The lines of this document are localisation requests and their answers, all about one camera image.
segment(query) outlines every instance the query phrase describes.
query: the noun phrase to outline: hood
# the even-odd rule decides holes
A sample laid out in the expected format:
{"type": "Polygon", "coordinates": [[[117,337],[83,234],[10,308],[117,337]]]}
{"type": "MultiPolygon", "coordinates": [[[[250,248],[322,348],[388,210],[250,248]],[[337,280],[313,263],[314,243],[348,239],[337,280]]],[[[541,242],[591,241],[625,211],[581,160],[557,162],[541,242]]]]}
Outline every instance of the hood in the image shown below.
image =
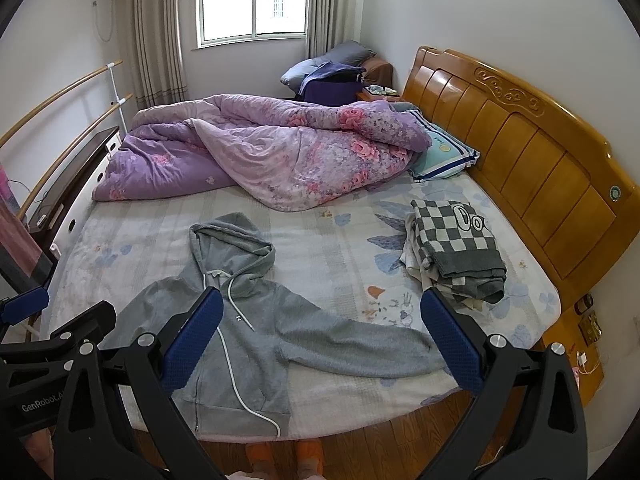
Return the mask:
{"type": "Polygon", "coordinates": [[[189,240],[200,272],[224,271],[235,278],[234,290],[244,288],[245,280],[263,277],[275,261],[275,248],[243,213],[193,225],[189,240]]]}

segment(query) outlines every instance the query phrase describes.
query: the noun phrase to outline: hoodie sleeve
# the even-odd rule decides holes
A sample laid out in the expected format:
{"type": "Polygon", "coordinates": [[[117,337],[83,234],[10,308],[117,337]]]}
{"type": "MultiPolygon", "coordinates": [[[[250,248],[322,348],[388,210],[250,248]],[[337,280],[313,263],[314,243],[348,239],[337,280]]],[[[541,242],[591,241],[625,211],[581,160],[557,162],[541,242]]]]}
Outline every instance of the hoodie sleeve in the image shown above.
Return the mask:
{"type": "Polygon", "coordinates": [[[375,378],[422,375],[445,365],[425,333],[334,316],[291,292],[280,296],[275,328],[286,360],[325,372],[375,378]]]}

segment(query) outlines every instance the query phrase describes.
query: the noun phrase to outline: light blue pillow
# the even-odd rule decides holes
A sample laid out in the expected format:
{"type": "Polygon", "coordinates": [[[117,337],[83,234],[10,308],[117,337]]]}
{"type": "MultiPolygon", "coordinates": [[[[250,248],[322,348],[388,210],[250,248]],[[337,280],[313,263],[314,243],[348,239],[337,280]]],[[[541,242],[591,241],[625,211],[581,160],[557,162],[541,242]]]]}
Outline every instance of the light blue pillow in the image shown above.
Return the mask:
{"type": "Polygon", "coordinates": [[[420,113],[420,110],[404,112],[411,114],[424,127],[433,140],[433,145],[409,168],[411,176],[418,181],[447,178],[474,165],[480,157],[480,152],[457,140],[436,124],[430,123],[420,113]]]}

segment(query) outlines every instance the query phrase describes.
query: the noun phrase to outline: gray hoodie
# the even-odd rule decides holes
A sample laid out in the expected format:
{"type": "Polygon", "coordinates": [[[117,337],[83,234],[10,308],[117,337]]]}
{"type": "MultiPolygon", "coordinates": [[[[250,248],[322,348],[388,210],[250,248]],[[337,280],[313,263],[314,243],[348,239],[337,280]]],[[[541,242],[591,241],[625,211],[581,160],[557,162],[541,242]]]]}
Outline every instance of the gray hoodie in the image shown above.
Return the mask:
{"type": "Polygon", "coordinates": [[[286,436],[291,361],[372,378],[416,376],[444,366],[424,333],[334,316],[266,280],[275,248],[242,213],[194,225],[189,238],[193,260],[179,277],[159,280],[140,292],[102,346],[126,346],[144,332],[157,333],[173,314],[190,308],[203,291],[204,276],[207,285],[217,286],[225,298],[219,332],[188,384],[173,395],[192,428],[197,424],[217,434],[275,436],[277,424],[286,436]]]}

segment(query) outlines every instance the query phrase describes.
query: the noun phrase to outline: blue gripper pad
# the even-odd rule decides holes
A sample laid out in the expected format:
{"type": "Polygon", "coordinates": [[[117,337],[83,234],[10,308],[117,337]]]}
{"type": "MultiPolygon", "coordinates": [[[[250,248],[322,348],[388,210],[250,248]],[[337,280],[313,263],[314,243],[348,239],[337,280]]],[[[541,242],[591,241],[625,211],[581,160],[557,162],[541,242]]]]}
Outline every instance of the blue gripper pad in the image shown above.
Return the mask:
{"type": "Polygon", "coordinates": [[[212,289],[180,329],[162,362],[160,383],[167,395],[186,386],[222,320],[223,310],[222,294],[212,289]]]}
{"type": "Polygon", "coordinates": [[[484,385],[480,356],[432,288],[422,295],[420,313],[460,388],[479,395],[484,385]]]}
{"type": "Polygon", "coordinates": [[[44,310],[49,304],[49,293],[46,288],[38,287],[11,298],[4,305],[0,319],[2,323],[17,325],[29,316],[44,310]]]}

